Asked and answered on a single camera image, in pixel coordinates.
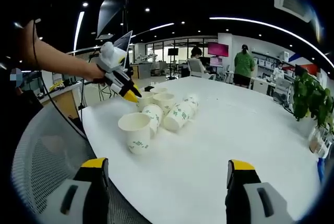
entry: black ceiling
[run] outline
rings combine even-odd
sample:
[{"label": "black ceiling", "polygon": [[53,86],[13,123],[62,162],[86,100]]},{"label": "black ceiling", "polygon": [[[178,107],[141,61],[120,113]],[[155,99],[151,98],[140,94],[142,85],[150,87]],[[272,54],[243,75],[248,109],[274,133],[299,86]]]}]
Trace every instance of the black ceiling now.
[{"label": "black ceiling", "polygon": [[[239,17],[258,20],[285,28],[300,35],[310,43],[318,47],[322,52],[333,51],[334,26],[332,13],[329,9],[332,0],[307,0],[317,12],[324,35],[318,42],[310,23],[274,8],[273,0],[121,0],[126,5],[126,13],[118,13],[111,23],[104,29],[104,33],[114,34],[118,38],[126,31],[133,30],[134,34],[147,31],[150,28],[166,23],[175,25],[146,32],[133,38],[133,43],[150,42],[154,40],[193,36],[193,35],[217,35],[225,32],[251,38],[259,38],[275,43],[301,54],[326,71],[334,73],[329,64],[315,50],[300,40],[273,28],[256,25],[248,22],[209,20],[209,17]],[[89,6],[82,7],[83,2]],[[85,11],[77,49],[87,48],[101,44],[96,41],[99,9],[103,0],[43,0],[38,8],[39,17],[42,19],[37,24],[39,36],[47,43],[61,51],[68,52],[73,49],[74,35],[77,19],[80,11]]]}]

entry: white paper cup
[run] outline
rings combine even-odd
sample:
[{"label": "white paper cup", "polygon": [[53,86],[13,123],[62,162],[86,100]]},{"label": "white paper cup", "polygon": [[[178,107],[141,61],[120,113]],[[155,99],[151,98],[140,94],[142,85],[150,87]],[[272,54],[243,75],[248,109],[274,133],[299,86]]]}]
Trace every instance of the white paper cup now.
[{"label": "white paper cup", "polygon": [[151,129],[151,138],[155,136],[157,133],[158,127],[161,124],[163,111],[162,109],[155,105],[155,104],[149,104],[142,110],[143,114],[146,114],[150,116],[150,129]]},{"label": "white paper cup", "polygon": [[118,127],[126,133],[126,144],[134,154],[144,154],[150,147],[150,121],[143,113],[126,114],[118,121]]},{"label": "white paper cup", "polygon": [[175,105],[163,121],[167,130],[176,132],[193,116],[194,111],[187,102]]},{"label": "white paper cup", "polygon": [[175,105],[174,95],[171,93],[158,93],[153,96],[153,103],[158,105],[162,109],[163,115],[166,116]]},{"label": "white paper cup", "polygon": [[141,92],[141,97],[137,97],[137,109],[141,112],[145,106],[153,103],[153,92]]},{"label": "white paper cup", "polygon": [[194,112],[196,113],[198,110],[198,97],[197,95],[187,95],[183,98],[183,101],[188,102],[189,105],[192,107]]},{"label": "white paper cup", "polygon": [[158,93],[163,93],[163,92],[167,92],[167,88],[164,87],[153,87],[150,92],[153,92],[155,95],[157,95]]}]

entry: green shirt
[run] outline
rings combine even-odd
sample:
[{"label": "green shirt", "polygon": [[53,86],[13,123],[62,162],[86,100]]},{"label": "green shirt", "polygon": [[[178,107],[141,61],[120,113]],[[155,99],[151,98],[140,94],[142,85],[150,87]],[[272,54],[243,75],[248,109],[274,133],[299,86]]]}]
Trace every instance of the green shirt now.
[{"label": "green shirt", "polygon": [[249,53],[243,54],[243,52],[240,52],[234,59],[234,66],[235,74],[240,74],[250,78],[252,76],[252,69],[254,68],[255,64],[253,57]]}]

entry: round table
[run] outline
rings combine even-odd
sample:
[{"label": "round table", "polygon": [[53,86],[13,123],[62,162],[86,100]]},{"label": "round table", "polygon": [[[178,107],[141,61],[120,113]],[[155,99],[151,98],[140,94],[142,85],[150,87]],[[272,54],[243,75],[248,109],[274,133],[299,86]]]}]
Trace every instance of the round table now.
[{"label": "round table", "polygon": [[199,96],[199,111],[177,134],[159,128],[150,153],[130,153],[117,122],[136,111],[112,98],[83,110],[97,157],[109,159],[109,177],[154,224],[226,223],[228,161],[252,164],[300,218],[319,192],[317,157],[296,130],[293,115],[261,93],[196,77],[163,82],[181,100]]}]

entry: air conditioner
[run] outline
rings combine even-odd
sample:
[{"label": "air conditioner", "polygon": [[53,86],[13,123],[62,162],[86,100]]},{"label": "air conditioner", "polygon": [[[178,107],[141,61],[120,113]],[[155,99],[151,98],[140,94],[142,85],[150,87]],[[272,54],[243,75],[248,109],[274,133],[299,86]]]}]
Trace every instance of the air conditioner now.
[{"label": "air conditioner", "polygon": [[310,6],[301,0],[275,0],[274,7],[282,11],[286,11],[305,22],[312,19],[312,10]]},{"label": "air conditioner", "polygon": [[283,60],[285,62],[289,62],[290,54],[288,52],[281,52],[279,56],[280,60]]}]

